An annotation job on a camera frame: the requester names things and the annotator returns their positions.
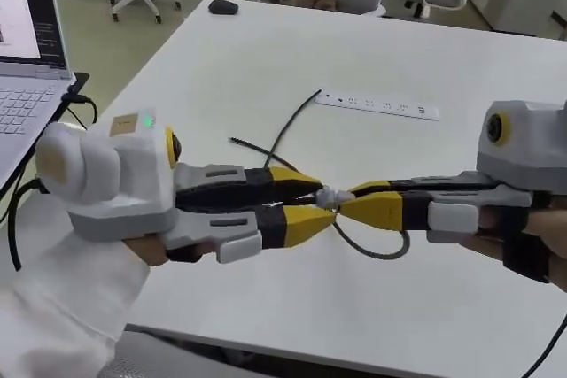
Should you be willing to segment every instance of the orange sticker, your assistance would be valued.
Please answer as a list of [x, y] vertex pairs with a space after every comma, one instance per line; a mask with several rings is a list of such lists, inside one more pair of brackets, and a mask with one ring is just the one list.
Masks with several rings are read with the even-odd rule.
[[134, 133], [136, 131], [137, 122], [138, 114], [121, 115], [120, 117], [115, 117], [113, 124], [110, 127], [110, 137]]
[[65, 184], [65, 160], [55, 147], [46, 143], [38, 143], [35, 149], [35, 166], [40, 176], [49, 176], [57, 183]]

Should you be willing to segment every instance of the laptop screen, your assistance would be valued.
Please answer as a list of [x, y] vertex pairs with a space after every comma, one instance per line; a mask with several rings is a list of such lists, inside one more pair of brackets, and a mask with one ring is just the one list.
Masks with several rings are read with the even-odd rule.
[[0, 62], [66, 68], [55, 0], [0, 0]]

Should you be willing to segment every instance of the black cable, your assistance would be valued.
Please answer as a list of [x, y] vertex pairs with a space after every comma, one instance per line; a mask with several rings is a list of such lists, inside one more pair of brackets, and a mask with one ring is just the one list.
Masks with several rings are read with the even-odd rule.
[[89, 104], [90, 106], [92, 106], [92, 124], [95, 124], [98, 121], [98, 108], [97, 108], [97, 104], [95, 104], [95, 101], [93, 101], [92, 99], [90, 99], [89, 97], [87, 98], [87, 104]]
[[95, 101], [90, 99], [88, 96], [80, 95], [78, 93], [65, 93], [61, 100], [63, 102], [68, 102], [70, 104], [89, 104], [92, 106], [92, 122], [93, 124], [98, 121], [98, 108]]
[[86, 130], [87, 127], [84, 125], [84, 123], [81, 121], [81, 119], [77, 116], [77, 114], [75, 114], [74, 111], [69, 107], [67, 107], [67, 110], [71, 113], [71, 115], [74, 116], [74, 119], [77, 120], [77, 122], [81, 125], [81, 127]]
[[16, 213], [18, 211], [20, 199], [29, 190], [39, 189], [42, 183], [39, 179], [33, 179], [24, 183], [12, 196], [8, 204], [8, 248], [10, 249], [10, 258], [14, 264], [16, 271], [21, 269], [21, 262], [19, 261], [18, 245], [16, 243]]
[[559, 338], [561, 337], [562, 333], [566, 328], [567, 328], [567, 315], [565, 315], [563, 321], [561, 322], [561, 325], [559, 325], [559, 328], [551, 337], [551, 340], [549, 341], [549, 344], [546, 347], [546, 349], [541, 353], [541, 356], [539, 356], [538, 359], [535, 362], [533, 362], [532, 367], [530, 367], [530, 369], [528, 369], [527, 372], [522, 375], [522, 378], [528, 378], [532, 376], [533, 373], [541, 366], [541, 364], [545, 361], [545, 359], [548, 358], [549, 353], [551, 353], [551, 351], [557, 344], [557, 341], [559, 341]]
[[[251, 150], [255, 150], [257, 152], [261, 152], [262, 154], [265, 154], [265, 155], [269, 153], [268, 150], [265, 150], [264, 148], [261, 148], [260, 146], [255, 145], [255, 144], [250, 143], [250, 142], [247, 142], [243, 139], [236, 139], [235, 137], [231, 137], [229, 140], [232, 143], [236, 143], [237, 145], [244, 146], [246, 148], [249, 148]], [[280, 163], [284, 164], [285, 166], [289, 167], [291, 170], [293, 170], [295, 172], [298, 171], [297, 167], [295, 167], [293, 164], [286, 161], [285, 159], [277, 156], [276, 154], [272, 154], [272, 158], [279, 161]], [[313, 197], [304, 197], [304, 198], [298, 198], [296, 201], [292, 202], [291, 204], [293, 204], [293, 205], [306, 205], [306, 204], [311, 205], [311, 204], [314, 204], [314, 203], [315, 203], [315, 199]], [[363, 256], [375, 258], [377, 260], [396, 260], [398, 258], [401, 258], [408, 253], [409, 247], [410, 247], [410, 244], [411, 244], [411, 240], [409, 238], [408, 232], [406, 232], [405, 230], [401, 231], [400, 232], [401, 239], [402, 239], [401, 248], [398, 251], [393, 252], [392, 254], [382, 254], [380, 252], [369, 251], [369, 250], [361, 247], [358, 243], [353, 241], [346, 234], [346, 232], [343, 230], [343, 228], [341, 226], [339, 226], [339, 224], [336, 221], [335, 221], [335, 223], [333, 223], [333, 227], [337, 230], [340, 237], [343, 238], [345, 240], [345, 242], [348, 243], [352, 248], [357, 250]]]
[[284, 137], [285, 133], [288, 131], [288, 129], [290, 128], [291, 124], [293, 124], [293, 121], [295, 121], [295, 119], [298, 117], [299, 113], [303, 111], [303, 109], [309, 105], [309, 103], [311, 101], [313, 101], [320, 93], [322, 92], [321, 89], [317, 90], [313, 95], [311, 95], [310, 97], [308, 97], [306, 99], [306, 101], [301, 104], [299, 106], [299, 108], [297, 110], [295, 110], [295, 112], [293, 113], [293, 115], [291, 116], [291, 118], [289, 120], [287, 120], [287, 123], [285, 123], [285, 126], [283, 126], [282, 130], [280, 131], [279, 135], [276, 138], [276, 141], [274, 142], [274, 144], [272, 145], [272, 149], [269, 150], [268, 156], [266, 157], [266, 162], [264, 163], [264, 168], [267, 168], [269, 166], [270, 161], [272, 160], [272, 158], [274, 157], [274, 154], [276, 153], [276, 149], [277, 146], [280, 144], [280, 142], [282, 141], [282, 138]]
[[[265, 150], [265, 149], [261, 148], [260, 146], [254, 145], [253, 143], [249, 143], [247, 141], [244, 141], [242, 139], [238, 139], [236, 137], [230, 137], [229, 142], [234, 143], [236, 145], [244, 146], [245, 148], [249, 148], [251, 150], [256, 150], [259, 153], [262, 153], [264, 155], [269, 155], [269, 150]], [[280, 164], [283, 164], [284, 166], [286, 166], [290, 170], [293, 170], [294, 172], [298, 171], [298, 169], [295, 168], [291, 163], [287, 162], [286, 160], [284, 160], [279, 155], [277, 155], [273, 152], [272, 152], [272, 158], [274, 160], [276, 160], [277, 162], [279, 162]]]
[[[21, 173], [18, 176], [18, 180], [16, 180], [16, 184], [14, 185], [14, 190], [12, 191], [12, 197], [14, 196], [16, 191], [18, 190], [19, 184], [21, 183], [21, 180], [24, 177], [25, 172], [26, 172], [26, 168], [24, 167], [24, 169], [21, 171]], [[4, 220], [6, 220], [6, 217], [8, 217], [8, 211], [9, 211], [9, 209], [8, 209], [8, 207], [6, 207], [6, 211], [2, 215], [2, 218], [0, 218], [0, 224], [4, 223]]]

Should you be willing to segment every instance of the white plastic clip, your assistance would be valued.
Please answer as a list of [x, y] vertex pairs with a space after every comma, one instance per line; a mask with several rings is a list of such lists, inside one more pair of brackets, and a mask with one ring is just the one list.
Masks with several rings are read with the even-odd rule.
[[336, 190], [329, 186], [323, 186], [315, 194], [316, 204], [325, 210], [335, 210], [345, 201], [356, 198], [354, 194], [346, 190]]

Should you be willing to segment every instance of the laptop keyboard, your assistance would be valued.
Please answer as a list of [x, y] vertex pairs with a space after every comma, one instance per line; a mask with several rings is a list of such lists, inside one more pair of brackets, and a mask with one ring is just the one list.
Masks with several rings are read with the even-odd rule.
[[0, 88], [0, 134], [24, 135], [55, 90]]

